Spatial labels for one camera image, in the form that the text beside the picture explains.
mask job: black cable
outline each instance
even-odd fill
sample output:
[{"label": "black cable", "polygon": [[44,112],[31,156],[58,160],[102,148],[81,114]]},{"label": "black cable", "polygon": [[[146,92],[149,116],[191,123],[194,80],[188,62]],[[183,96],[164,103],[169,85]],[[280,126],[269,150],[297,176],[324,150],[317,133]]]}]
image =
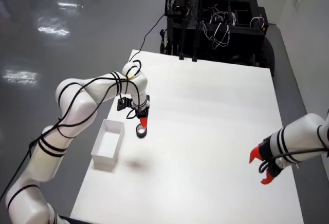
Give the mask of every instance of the black cable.
[{"label": "black cable", "polygon": [[94,109],[94,111],[84,120],[78,122],[78,123],[75,123],[75,124],[60,124],[60,122],[62,122],[66,116],[68,115],[75,99],[77,98],[78,94],[85,88],[87,87],[88,85],[90,85],[91,83],[93,83],[94,81],[96,80],[117,80],[117,78],[105,78],[105,77],[98,77],[98,78],[94,78],[92,79],[91,81],[89,81],[87,84],[83,85],[78,91],[77,93],[74,95],[73,99],[71,100],[71,103],[69,105],[69,107],[67,108],[67,111],[65,112],[64,116],[60,119],[58,119],[58,122],[51,128],[49,129],[48,131],[42,133],[40,136],[38,136],[36,139],[34,139],[33,141],[30,142],[29,144],[29,149],[26,153],[26,155],[24,156],[23,160],[21,161],[21,163],[19,164],[18,168],[16,169],[15,173],[13,174],[13,176],[11,177],[11,179],[9,180],[9,183],[6,185],[4,191],[2,192],[1,196],[0,196],[0,201],[3,199],[4,195],[7,193],[9,187],[11,186],[13,180],[15,179],[16,175],[18,174],[18,172],[20,171],[20,169],[22,168],[24,162],[26,161],[28,155],[31,153],[31,150],[32,148],[36,145],[36,143],[41,139],[41,138],[45,138],[45,136],[47,136],[49,133],[51,133],[53,130],[57,129],[58,127],[74,127],[74,126],[78,126],[78,125],[81,125],[83,123],[85,123],[88,119],[90,119],[94,113],[97,111],[97,109],[99,108],[99,106],[102,104],[102,102],[104,101],[104,99],[106,98],[107,96],[107,93],[109,92],[109,90],[120,84],[121,83],[131,83],[134,85],[134,87],[136,88],[136,92],[137,92],[137,96],[138,96],[138,105],[137,105],[137,110],[139,110],[139,107],[140,107],[140,97],[139,97],[139,90],[137,88],[137,85],[130,81],[130,80],[127,80],[127,79],[119,79],[119,82],[116,82],[114,83],[113,85],[111,85],[105,92],[103,98],[101,99],[101,101],[99,102],[99,104],[96,106],[96,108]]},{"label": "black cable", "polygon": [[152,27],[152,29],[144,36],[144,40],[143,40],[143,43],[142,43],[142,46],[140,47],[140,49],[139,49],[139,51],[137,52],[137,53],[135,53],[134,55],[133,55],[133,57],[131,57],[131,59],[129,60],[129,61],[131,61],[137,54],[139,54],[140,52],[141,52],[141,50],[142,50],[142,48],[143,48],[143,46],[144,46],[144,43],[145,43],[145,39],[146,39],[146,37],[148,36],[148,34],[150,34],[151,33],[151,31],[154,29],[154,27],[155,26],[157,26],[157,24],[160,22],[160,20],[162,19],[162,17],[164,16],[164,15],[162,15],[160,18],[159,18],[159,20],[155,23],[155,25]]},{"label": "black cable", "polygon": [[321,151],[329,152],[329,149],[328,148],[311,148],[309,150],[300,150],[300,151],[294,151],[294,152],[279,154],[279,155],[273,156],[272,158],[270,158],[268,160],[264,160],[261,163],[261,165],[259,166],[258,171],[259,171],[259,173],[265,172],[265,170],[269,167],[270,162],[275,161],[276,159],[284,157],[284,156],[314,153],[314,152],[321,152]]}]

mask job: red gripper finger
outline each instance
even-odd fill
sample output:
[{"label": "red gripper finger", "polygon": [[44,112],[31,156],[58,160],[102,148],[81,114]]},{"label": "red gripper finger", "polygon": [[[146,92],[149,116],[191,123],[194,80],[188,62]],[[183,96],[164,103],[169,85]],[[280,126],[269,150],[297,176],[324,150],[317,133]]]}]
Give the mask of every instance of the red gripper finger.
[{"label": "red gripper finger", "polygon": [[255,158],[263,161],[263,158],[261,157],[261,155],[259,154],[259,145],[257,147],[255,147],[251,152],[250,152],[250,159],[249,159],[249,163],[251,163]]},{"label": "red gripper finger", "polygon": [[274,180],[274,177],[270,175],[269,171],[266,171],[266,179],[262,179],[262,184],[270,184]]}]

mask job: white wire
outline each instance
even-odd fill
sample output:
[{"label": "white wire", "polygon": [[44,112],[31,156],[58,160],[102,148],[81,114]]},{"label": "white wire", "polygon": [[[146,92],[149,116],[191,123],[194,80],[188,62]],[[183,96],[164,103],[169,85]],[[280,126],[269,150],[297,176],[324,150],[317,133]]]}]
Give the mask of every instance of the white wire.
[{"label": "white wire", "polygon": [[255,19],[257,19],[257,18],[258,18],[258,22],[259,22],[259,19],[262,19],[263,20],[263,24],[262,24],[262,28],[263,28],[263,26],[265,24],[265,19],[263,17],[261,17],[261,16],[260,17],[253,17],[252,20],[250,21],[250,27],[251,27],[252,21],[255,20]]},{"label": "white wire", "polygon": [[217,29],[216,29],[215,34],[214,34],[214,38],[215,38],[216,33],[217,33],[217,31],[218,31],[218,28],[219,28],[220,26],[221,26],[221,23],[217,26]]},{"label": "white wire", "polygon": [[[227,38],[227,42],[223,43],[223,40],[226,36],[226,34],[228,34],[228,38]],[[230,27],[229,25],[226,25],[226,32],[222,38],[222,40],[219,42],[215,37],[214,37],[214,41],[213,41],[213,44],[212,44],[212,49],[216,49],[218,46],[221,46],[221,47],[226,47],[230,42]]]},{"label": "white wire", "polygon": [[234,12],[231,12],[232,16],[233,16],[233,26],[235,26],[235,14]]},{"label": "white wire", "polygon": [[[212,45],[211,45],[211,48],[212,49],[215,50],[218,46],[226,47],[229,44],[229,42],[230,42],[230,27],[229,27],[229,25],[226,25],[226,32],[225,32],[225,34],[224,34],[224,36],[223,36],[223,38],[222,38],[222,40],[220,42],[215,38],[215,36],[217,34],[217,31],[218,31],[221,23],[217,26],[216,31],[215,31],[215,34],[212,35],[211,37],[208,37],[208,35],[207,35],[207,26],[205,25],[204,21],[202,21],[202,25],[203,25],[203,31],[204,31],[204,34],[205,34],[206,38],[208,40],[212,40],[213,41],[212,42]],[[223,43],[223,40],[225,39],[225,37],[226,37],[227,34],[228,34],[227,42]]]}]

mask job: black metal frame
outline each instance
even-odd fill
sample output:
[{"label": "black metal frame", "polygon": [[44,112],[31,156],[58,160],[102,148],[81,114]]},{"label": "black metal frame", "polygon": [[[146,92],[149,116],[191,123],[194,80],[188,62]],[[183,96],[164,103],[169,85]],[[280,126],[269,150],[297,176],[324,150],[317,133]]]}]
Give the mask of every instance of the black metal frame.
[{"label": "black metal frame", "polygon": [[[217,2],[227,4],[228,14],[231,14],[232,10],[241,13],[236,7],[247,6],[250,12],[250,20],[253,17],[262,16],[265,20],[264,27],[261,27],[258,20],[254,20],[251,27],[249,23],[247,25],[237,23],[233,26],[232,18],[228,16],[230,43],[225,48],[219,47],[214,52],[210,52],[213,55],[209,55],[209,51],[207,51],[208,39],[202,31],[201,20],[203,19],[202,8],[204,4],[209,4],[212,1],[213,4]],[[178,55],[181,60],[184,59],[183,54],[191,57],[192,61],[197,61],[197,58],[199,58],[229,62],[236,55],[243,57],[255,56],[256,62],[262,60],[261,51],[268,21],[265,9],[258,6],[257,0],[186,0],[185,5],[185,11],[188,11],[189,14],[177,16],[168,12],[168,0],[166,0],[167,35],[170,45],[170,50],[167,50],[167,53],[171,54],[172,47],[173,54]],[[207,23],[209,33],[214,33],[216,28],[216,24]],[[224,36],[225,32],[226,26],[223,26],[218,29],[216,36],[218,35],[218,38],[221,38],[221,35]]]}]

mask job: wires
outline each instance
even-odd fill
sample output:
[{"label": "wires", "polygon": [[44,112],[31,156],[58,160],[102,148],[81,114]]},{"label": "wires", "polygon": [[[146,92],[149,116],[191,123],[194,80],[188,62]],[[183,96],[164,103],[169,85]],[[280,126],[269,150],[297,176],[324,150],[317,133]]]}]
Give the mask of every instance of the wires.
[{"label": "wires", "polygon": [[160,22],[160,20],[162,19],[162,17],[163,17],[164,15],[162,15],[162,16],[159,18],[159,20],[155,23],[155,25],[154,25],[154,26],[150,29],[150,31],[144,36],[144,40],[143,40],[142,46],[140,46],[139,51],[138,51],[137,53],[135,53],[135,54],[133,55],[133,57],[130,58],[129,62],[130,62],[130,61],[131,61],[131,60],[132,60],[137,54],[139,54],[139,53],[141,52],[141,50],[142,50],[142,48],[143,48],[143,46],[144,46],[144,43],[145,43],[145,39],[146,39],[146,37],[148,36],[148,34],[151,33],[151,31],[154,29],[154,27],[157,26],[157,24]]},{"label": "wires", "polygon": [[264,27],[264,24],[265,24],[265,19],[263,17],[261,17],[261,16],[259,16],[259,17],[253,17],[252,20],[250,21],[250,27],[251,27],[252,21],[253,20],[256,20],[256,19],[258,19],[258,22],[259,22],[260,19],[263,20],[263,24],[262,24],[262,27],[261,27],[261,28],[263,28]]},{"label": "wires", "polygon": [[294,152],[288,152],[288,153],[283,153],[279,154],[276,156],[273,156],[269,160],[265,160],[261,163],[261,165],[258,168],[259,173],[265,172],[267,168],[269,167],[269,163],[275,161],[278,158],[285,157],[285,156],[291,156],[291,155],[300,155],[300,154],[306,154],[306,153],[313,153],[313,152],[329,152],[328,148],[311,148],[309,150],[300,150],[300,151],[294,151]]},{"label": "wires", "polygon": [[210,12],[210,24],[215,23],[223,23],[226,20],[226,15],[228,14],[227,11],[219,11],[217,9],[217,5],[212,5],[206,9],[203,9],[203,11],[209,11]]},{"label": "wires", "polygon": [[[212,41],[212,45],[211,45],[211,48],[213,50],[215,50],[218,46],[221,46],[221,47],[226,47],[229,42],[230,42],[230,27],[229,25],[226,25],[226,32],[222,38],[222,40],[219,42],[215,36],[217,34],[217,31],[219,29],[219,27],[221,26],[221,23],[218,24],[217,28],[216,28],[216,31],[215,31],[215,34],[212,35],[211,37],[209,37],[207,35],[207,26],[205,25],[204,21],[202,21],[202,24],[203,24],[203,30],[204,30],[204,34],[206,36],[206,38],[209,40],[209,41]],[[223,40],[225,39],[226,35],[228,34],[228,37],[227,37],[227,42],[223,43]]]},{"label": "wires", "polygon": [[236,20],[235,20],[235,14],[234,14],[234,12],[231,12],[231,14],[232,14],[232,17],[233,17],[233,26],[235,26],[235,23],[236,23]]},{"label": "wires", "polygon": [[[98,105],[96,106],[96,108],[94,109],[94,111],[87,116],[87,118],[85,118],[84,120],[78,122],[78,123],[75,123],[75,124],[60,124],[65,118],[66,116],[68,115],[70,109],[72,108],[73,106],[73,103],[75,101],[75,99],[77,98],[77,96],[79,95],[79,93],[85,88],[87,87],[88,85],[90,85],[91,83],[93,83],[94,81],[96,80],[115,80],[116,83],[112,84],[105,92],[103,98],[101,99],[101,101],[98,103]],[[106,78],[106,77],[98,77],[98,78],[94,78],[92,79],[91,81],[89,81],[87,84],[81,86],[81,88],[77,91],[77,93],[74,95],[70,105],[68,106],[67,108],[67,111],[65,112],[65,114],[63,115],[62,118],[58,119],[58,122],[51,128],[49,129],[48,131],[42,133],[40,136],[38,136],[36,139],[34,139],[33,141],[30,142],[29,144],[29,149],[27,151],[27,153],[25,154],[23,160],[21,161],[21,163],[19,164],[18,168],[16,169],[15,173],[13,174],[13,176],[11,177],[11,179],[9,180],[8,184],[6,185],[4,191],[2,192],[1,196],[0,196],[0,201],[3,199],[4,195],[7,193],[9,187],[11,186],[13,180],[15,179],[15,177],[17,176],[18,172],[20,171],[20,169],[22,168],[24,162],[26,161],[28,155],[31,154],[31,150],[32,148],[36,145],[36,143],[42,139],[42,138],[45,138],[48,134],[50,134],[52,131],[54,131],[55,129],[58,129],[59,127],[75,127],[75,126],[78,126],[78,125],[81,125],[83,123],[85,123],[87,120],[89,120],[93,115],[94,113],[97,111],[97,109],[100,107],[100,105],[103,103],[103,101],[105,100],[106,96],[107,96],[107,93],[109,92],[109,90],[114,87],[114,86],[118,86],[119,84],[122,84],[122,83],[131,83],[134,85],[134,87],[136,88],[136,92],[137,92],[137,96],[138,96],[138,105],[137,105],[137,110],[139,110],[139,107],[140,107],[140,97],[139,97],[139,90],[137,88],[137,85],[132,82],[131,80],[129,79],[120,79],[120,78]]]}]

